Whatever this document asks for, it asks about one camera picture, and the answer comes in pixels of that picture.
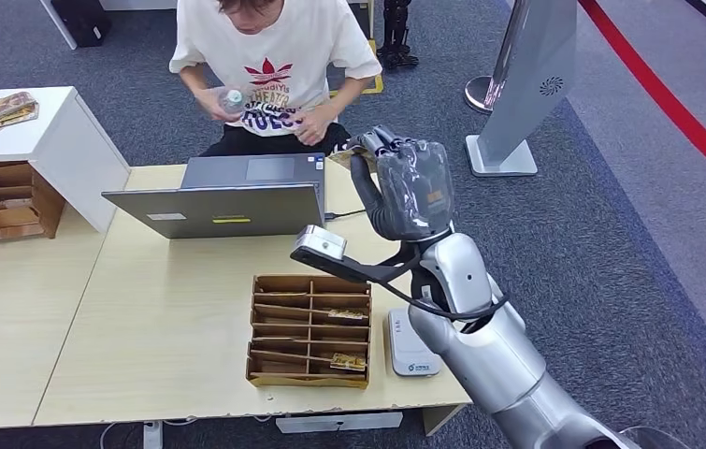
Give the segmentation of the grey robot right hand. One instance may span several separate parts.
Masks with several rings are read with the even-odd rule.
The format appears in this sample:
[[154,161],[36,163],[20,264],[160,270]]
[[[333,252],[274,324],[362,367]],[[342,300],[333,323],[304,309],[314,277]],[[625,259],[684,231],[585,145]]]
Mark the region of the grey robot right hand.
[[423,241],[450,231],[454,187],[442,144],[377,125],[347,149],[353,186],[379,236]]

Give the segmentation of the person's right hand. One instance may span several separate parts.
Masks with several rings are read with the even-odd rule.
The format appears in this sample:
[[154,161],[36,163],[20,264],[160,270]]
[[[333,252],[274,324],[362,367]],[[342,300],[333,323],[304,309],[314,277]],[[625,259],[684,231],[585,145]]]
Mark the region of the person's right hand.
[[239,89],[226,86],[198,89],[194,96],[213,120],[235,122],[246,109],[245,94]]

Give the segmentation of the person's left hand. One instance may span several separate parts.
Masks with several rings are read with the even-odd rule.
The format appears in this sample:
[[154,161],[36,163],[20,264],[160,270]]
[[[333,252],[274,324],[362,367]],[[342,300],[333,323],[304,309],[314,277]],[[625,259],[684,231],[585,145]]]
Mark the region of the person's left hand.
[[328,126],[338,115],[339,110],[330,103],[299,111],[295,116],[296,138],[304,145],[316,145],[324,139]]

